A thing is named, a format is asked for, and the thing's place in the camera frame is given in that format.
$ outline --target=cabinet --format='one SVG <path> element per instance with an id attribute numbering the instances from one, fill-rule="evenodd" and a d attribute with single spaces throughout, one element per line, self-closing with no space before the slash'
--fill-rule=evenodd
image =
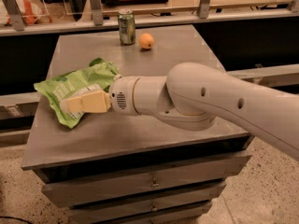
<path id="1" fill-rule="evenodd" d="M 156 42 L 147 52 L 122 46 L 118 32 L 61 35 L 48 76 L 86 67 L 95 56 L 123 76 L 165 76 L 187 61 L 222 69 L 190 25 L 136 30 L 145 32 Z M 86 114 L 69 130 L 41 97 L 22 168 L 33 170 L 45 183 L 42 192 L 57 207 L 68 206 L 77 223 L 163 223 L 206 213 L 225 178 L 246 165 L 252 138 L 219 118 L 190 132 L 115 112 Z"/>

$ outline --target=can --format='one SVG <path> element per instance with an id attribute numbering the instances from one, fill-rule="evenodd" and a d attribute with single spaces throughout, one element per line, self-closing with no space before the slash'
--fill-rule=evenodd
<path id="1" fill-rule="evenodd" d="M 122 9 L 118 15 L 120 40 L 122 44 L 135 43 L 135 17 L 131 9 Z"/>

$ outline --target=snack bag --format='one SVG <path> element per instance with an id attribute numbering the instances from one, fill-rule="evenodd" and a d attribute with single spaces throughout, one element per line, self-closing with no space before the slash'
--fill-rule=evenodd
<path id="1" fill-rule="evenodd" d="M 97 58 L 87 68 L 47 79 L 36 83 L 34 86 L 38 92 L 48 98 L 59 122 L 73 129 L 84 113 L 65 113 L 60 108 L 60 102 L 71 96 L 94 89 L 102 89 L 108 92 L 110 85 L 120 76 L 113 63 Z"/>

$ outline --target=drawer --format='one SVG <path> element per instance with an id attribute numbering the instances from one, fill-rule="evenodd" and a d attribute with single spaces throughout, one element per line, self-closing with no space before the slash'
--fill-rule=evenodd
<path id="1" fill-rule="evenodd" d="M 156 213 L 136 215 L 132 217 L 119 218 L 99 224 L 159 224 L 167 221 L 179 220 L 187 217 L 200 217 L 208 212 L 212 206 L 211 202 L 200 202 L 169 208 Z"/>
<path id="2" fill-rule="evenodd" d="M 196 184 L 187 188 L 167 189 L 119 201 L 101 202 L 71 211 L 72 220 L 77 223 L 94 223 L 137 214 L 157 212 L 166 208 L 198 203 L 219 197 L 224 182 Z"/>
<path id="3" fill-rule="evenodd" d="M 175 161 L 48 184 L 42 192 L 58 207 L 73 206 L 237 175 L 248 160 L 242 151 Z"/>

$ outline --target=speckled floor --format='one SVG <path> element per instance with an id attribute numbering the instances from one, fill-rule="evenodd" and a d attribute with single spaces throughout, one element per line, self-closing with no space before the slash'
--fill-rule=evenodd
<path id="1" fill-rule="evenodd" d="M 42 182 L 21 169 L 23 138 L 0 138 L 0 217 L 33 224 L 70 223 L 67 209 L 58 209 L 40 192 Z M 220 198 L 200 218 L 171 224 L 297 224 L 299 164 L 263 141 L 254 139 L 252 158 L 240 175 L 229 177 Z M 0 218 L 0 224 L 25 223 Z"/>

